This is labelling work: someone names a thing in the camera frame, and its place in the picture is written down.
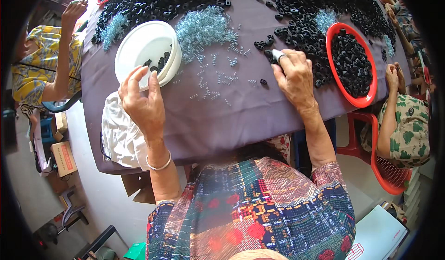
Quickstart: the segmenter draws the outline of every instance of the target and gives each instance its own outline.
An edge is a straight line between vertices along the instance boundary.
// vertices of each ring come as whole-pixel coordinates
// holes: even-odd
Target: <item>plastic stool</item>
[[[53,138],[53,130],[51,129],[52,117],[40,120],[40,128],[42,134],[42,143],[56,143]]]

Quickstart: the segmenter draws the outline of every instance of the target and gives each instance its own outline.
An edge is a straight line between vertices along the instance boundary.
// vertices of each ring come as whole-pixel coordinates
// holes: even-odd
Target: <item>table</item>
[[[267,35],[273,34],[276,27],[286,26],[287,22],[278,22],[274,15],[276,11],[266,7],[256,0],[231,0],[232,6],[226,10],[233,20],[231,26],[235,28],[241,23],[239,45],[244,50],[251,49],[247,57],[235,52],[227,52],[228,43],[224,46],[215,44],[206,47],[204,64],[208,64],[203,74],[204,82],[208,82],[210,92],[220,92],[218,99],[191,100],[190,96],[205,93],[205,87],[198,86],[200,71],[198,60],[188,65],[181,65],[184,73],[174,80],[181,82],[169,83],[161,88],[165,103],[166,123],[164,129],[165,144],[172,153],[176,165],[194,163],[216,154],[220,151],[233,150],[250,143],[262,141],[277,135],[303,129],[303,123],[292,105],[282,94],[273,76],[272,69],[263,52],[258,51],[254,41],[261,41]],[[139,168],[124,168],[114,162],[103,162],[100,143],[102,110],[106,97],[117,91],[119,83],[114,74],[114,58],[120,42],[114,44],[109,51],[104,52],[102,46],[95,46],[91,38],[96,28],[95,23],[101,10],[94,8],[90,22],[86,28],[86,39],[82,57],[82,93],[87,132],[97,169],[108,174],[131,174],[141,172]],[[175,25],[179,18],[172,20]],[[354,27],[349,16],[343,16],[341,22]],[[386,46],[380,39],[372,39],[374,44],[370,50],[374,56],[377,69],[378,89],[374,102],[382,100],[387,95],[385,81],[386,63],[381,57],[381,46]],[[278,40],[274,44],[277,49],[286,48]],[[216,66],[211,61],[211,53],[219,52]],[[235,67],[229,66],[227,56],[238,58]],[[402,44],[397,37],[396,55],[389,58],[388,63],[398,61],[405,74],[407,85],[410,84],[408,63],[404,55]],[[227,76],[239,77],[231,85],[217,84],[216,71],[224,72]],[[258,81],[253,87],[249,79]],[[268,87],[259,84],[260,79],[268,81]],[[351,112],[356,108],[342,95],[337,85],[331,83],[314,90],[314,96],[319,103],[323,120]]]

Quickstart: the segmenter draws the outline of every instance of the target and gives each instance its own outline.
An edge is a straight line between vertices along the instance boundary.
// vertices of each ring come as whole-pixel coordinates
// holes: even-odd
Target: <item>wrist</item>
[[[161,168],[169,160],[170,153],[164,140],[147,143],[147,163],[153,168]]]
[[[74,27],[76,26],[76,23],[62,23],[61,27],[62,27],[62,32],[61,35],[62,37],[71,37],[71,35],[73,34],[73,30]]]
[[[313,115],[319,113],[318,103],[314,97],[311,97],[304,101],[303,104],[294,104],[303,121]]]

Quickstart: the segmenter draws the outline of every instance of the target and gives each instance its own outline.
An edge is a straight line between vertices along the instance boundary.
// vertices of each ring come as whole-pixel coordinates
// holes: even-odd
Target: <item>person's arm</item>
[[[326,163],[337,161],[332,141],[314,98],[312,62],[301,51],[282,50],[281,67],[272,64],[278,86],[303,119],[312,172]]]
[[[399,22],[397,21],[396,15],[394,14],[394,10],[388,10],[387,8],[386,12],[388,13],[388,17],[392,22],[392,25],[394,26],[394,28],[397,31],[397,34],[399,35],[400,41],[402,42],[402,46],[403,49],[408,53],[408,54],[414,54],[414,47],[413,45],[408,41],[408,39],[405,37],[405,35],[403,34],[402,28],[399,25]]]
[[[377,139],[376,153],[379,157],[390,158],[391,135],[397,128],[396,103],[399,78],[394,65],[386,67],[386,80],[388,81],[389,97],[386,102],[386,110],[380,125],[379,137]]]
[[[118,93],[126,113],[141,129],[147,144],[147,163],[150,169],[151,185],[156,204],[164,200],[177,201],[182,194],[179,175],[164,144],[165,109],[156,71],[148,79],[149,94],[139,93],[139,81],[148,72],[148,66],[136,67],[119,87]]]
[[[42,94],[42,101],[59,101],[68,94],[70,75],[70,42],[78,18],[85,13],[88,1],[71,2],[62,14],[62,32],[57,56],[56,77],[54,82],[47,82]]]
[[[37,118],[34,115],[31,115],[29,117],[29,120],[31,121],[31,128],[29,129],[29,140],[31,142],[34,141],[34,132],[36,131],[36,127],[37,127]]]

